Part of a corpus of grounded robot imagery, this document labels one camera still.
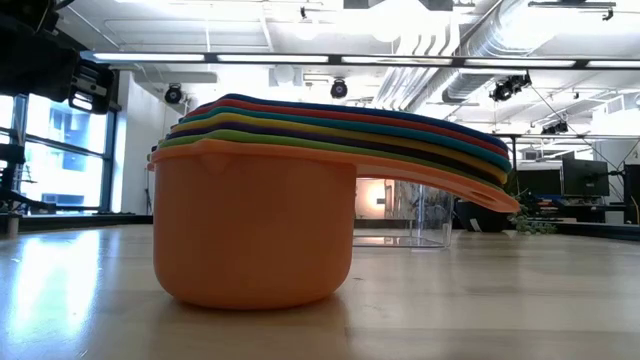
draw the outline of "security camera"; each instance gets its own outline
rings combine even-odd
[[[342,99],[347,96],[347,84],[344,79],[335,79],[331,86],[331,97],[334,99]]]
[[[167,104],[179,104],[183,97],[181,87],[180,84],[169,84],[169,89],[164,94],[164,101]]]

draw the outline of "clear plastic container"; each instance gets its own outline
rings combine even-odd
[[[449,247],[453,195],[399,180],[356,184],[354,246]]]

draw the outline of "wooden table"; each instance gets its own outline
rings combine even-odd
[[[454,234],[356,248],[310,306],[212,311],[158,285],[152,229],[0,241],[0,359],[638,359],[640,246]]]

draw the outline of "computer monitor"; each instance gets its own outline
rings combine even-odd
[[[564,196],[609,196],[608,173],[604,161],[563,159]]]
[[[560,170],[518,170],[518,183],[533,195],[562,195]]]

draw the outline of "ceiling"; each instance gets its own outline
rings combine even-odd
[[[460,32],[496,0],[460,0],[475,7],[457,9]],[[572,11],[561,17],[541,18],[529,31],[554,27],[554,35],[530,56],[618,56],[636,57],[640,48],[640,1],[618,0],[615,16],[603,21],[602,11]],[[300,6],[307,9],[306,20]],[[76,0],[63,9],[59,28],[87,47],[98,51],[163,52],[287,52],[287,53],[402,53],[410,31],[436,34],[441,13],[416,7],[417,0],[386,0],[368,10],[344,10],[343,0],[296,1],[207,1]],[[511,34],[525,39],[521,35]],[[346,78],[349,100],[375,97],[390,70],[367,67],[303,66],[304,74]],[[155,65],[147,74],[176,72],[215,73],[215,84],[188,84],[187,92],[206,102],[226,92],[289,100],[331,102],[331,82],[309,82],[304,86],[269,86],[268,66]],[[525,89],[511,100],[493,103],[488,93],[491,82],[456,106],[422,105],[419,113],[448,118],[490,131],[524,132],[531,124],[544,125],[554,111],[568,115],[575,124],[589,123],[593,110],[620,94],[640,91],[637,72],[532,71],[533,89]],[[158,88],[166,87],[161,81]]]

